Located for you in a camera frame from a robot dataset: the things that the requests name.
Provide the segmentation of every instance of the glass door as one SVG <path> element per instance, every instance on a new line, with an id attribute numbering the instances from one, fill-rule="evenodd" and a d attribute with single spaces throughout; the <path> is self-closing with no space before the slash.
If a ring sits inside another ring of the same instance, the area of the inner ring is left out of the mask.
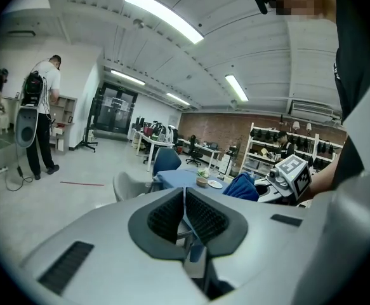
<path id="1" fill-rule="evenodd" d="M 101 107 L 95 116 L 99 130 L 127 134 L 137 94 L 105 83 L 99 91 Z"/>

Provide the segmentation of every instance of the red brick wall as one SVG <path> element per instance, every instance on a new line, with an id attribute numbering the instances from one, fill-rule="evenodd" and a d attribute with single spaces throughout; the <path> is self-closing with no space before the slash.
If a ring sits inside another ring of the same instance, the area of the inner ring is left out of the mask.
<path id="1" fill-rule="evenodd" d="M 183 113 L 179 124 L 179 134 L 185 139 L 195 135 L 200 142 L 217 142 L 220 151 L 224 151 L 229 145 L 236 145 L 241 141 L 241 149 L 237 158 L 237 166 L 241 166 L 242 159 L 247 147 L 251 123 L 262 128 L 276 128 L 277 130 L 289 131 L 290 119 L 284 119 L 287 126 L 281 127 L 279 117 L 250 115 L 250 114 L 220 114 L 220 113 Z M 300 129 L 297 134 L 306 135 L 306 122 L 299 121 Z M 342 130 L 312 124 L 311 136 L 320 135 L 320 139 L 328 140 L 336 144 L 343 144 L 346 133 Z"/>

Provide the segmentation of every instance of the white ceiling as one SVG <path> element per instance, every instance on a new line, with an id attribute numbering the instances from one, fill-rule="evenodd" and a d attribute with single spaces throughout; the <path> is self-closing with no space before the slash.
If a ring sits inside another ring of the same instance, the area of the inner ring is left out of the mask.
<path id="1" fill-rule="evenodd" d="M 254 0 L 158 0 L 204 35 L 192 44 L 124 0 L 49 1 L 50 10 L 7 14 L 1 30 L 32 29 L 101 46 L 105 71 L 123 71 L 144 80 L 151 96 L 165 102 L 171 92 L 200 111 L 230 108 L 237 100 L 239 109 L 285 114 L 292 99 L 340 109 L 332 71 L 338 40 L 327 21 L 262 15 Z M 135 27 L 135 19 L 145 27 Z M 249 102 L 239 101 L 226 74 L 236 76 Z"/>

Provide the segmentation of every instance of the shoe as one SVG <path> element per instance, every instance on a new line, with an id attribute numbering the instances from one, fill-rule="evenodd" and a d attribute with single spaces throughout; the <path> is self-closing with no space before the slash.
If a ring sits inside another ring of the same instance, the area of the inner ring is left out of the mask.
<path id="1" fill-rule="evenodd" d="M 59 171 L 59 165 L 53 165 L 52 168 L 49 168 L 48 169 L 48 174 L 49 175 L 52 175 L 54 174 L 55 172 Z"/>

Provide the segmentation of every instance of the blue tablecloth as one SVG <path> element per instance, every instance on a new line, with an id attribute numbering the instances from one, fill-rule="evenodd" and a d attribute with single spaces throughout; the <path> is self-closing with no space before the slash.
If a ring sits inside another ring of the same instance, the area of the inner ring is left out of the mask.
<path id="1" fill-rule="evenodd" d="M 215 189 L 211 187 L 210 185 L 207 185 L 206 187 L 200 187 L 196 184 L 196 178 L 197 178 L 197 169 L 188 169 L 188 170 L 166 170 L 163 172 L 159 172 L 156 175 L 156 179 L 161 181 L 163 183 L 164 189 L 172 189 L 174 187 L 183 187 L 183 193 L 185 193 L 186 187 L 193 187 L 195 189 L 202 189 L 205 191 L 209 191 L 210 193 L 218 193 L 223 194 L 224 190 L 226 190 L 228 184 L 225 183 L 222 180 L 217 179 L 216 177 L 210 177 L 208 180 L 216 180 L 219 182 L 223 187 L 221 189 Z M 197 236 L 196 232 L 194 231 L 191 223 L 189 222 L 187 216 L 186 216 L 186 210 L 183 216 L 183 220 L 189 225 L 190 228 L 192 228 L 193 232 Z M 190 250 L 190 261 L 191 262 L 197 262 L 199 261 L 202 252 L 203 252 L 204 246 L 202 245 L 201 241 L 199 239 L 195 240 L 191 250 Z"/>
<path id="2" fill-rule="evenodd" d="M 200 187 L 196 184 L 197 169 L 189 170 L 166 170 L 159 172 L 156 175 L 157 180 L 161 181 L 164 185 L 164 189 L 171 189 L 174 187 L 193 187 L 195 189 L 203 189 L 212 193 L 223 194 L 228 184 L 216 177 L 209 177 L 208 180 L 216 180 L 223 187 L 221 189 L 215 189 L 209 185 L 206 187 Z"/>

